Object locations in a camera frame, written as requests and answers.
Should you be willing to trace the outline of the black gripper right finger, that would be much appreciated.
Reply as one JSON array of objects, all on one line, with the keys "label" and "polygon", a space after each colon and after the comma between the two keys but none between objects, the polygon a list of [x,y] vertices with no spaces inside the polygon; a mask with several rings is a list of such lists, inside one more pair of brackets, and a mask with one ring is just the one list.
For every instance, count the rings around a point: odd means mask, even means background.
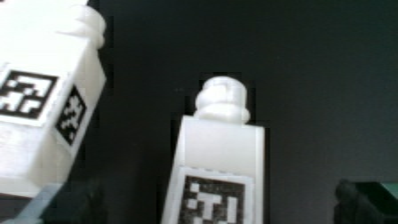
[{"label": "black gripper right finger", "polygon": [[342,179],[335,195],[335,224],[398,224],[398,182]]}]

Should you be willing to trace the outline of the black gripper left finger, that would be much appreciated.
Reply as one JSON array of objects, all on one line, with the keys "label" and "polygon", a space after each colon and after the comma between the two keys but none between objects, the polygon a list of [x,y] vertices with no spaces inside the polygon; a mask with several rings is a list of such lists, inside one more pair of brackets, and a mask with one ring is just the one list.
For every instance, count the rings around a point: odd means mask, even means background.
[{"label": "black gripper left finger", "polygon": [[22,224],[107,224],[105,193],[93,182],[48,184],[22,213]]}]

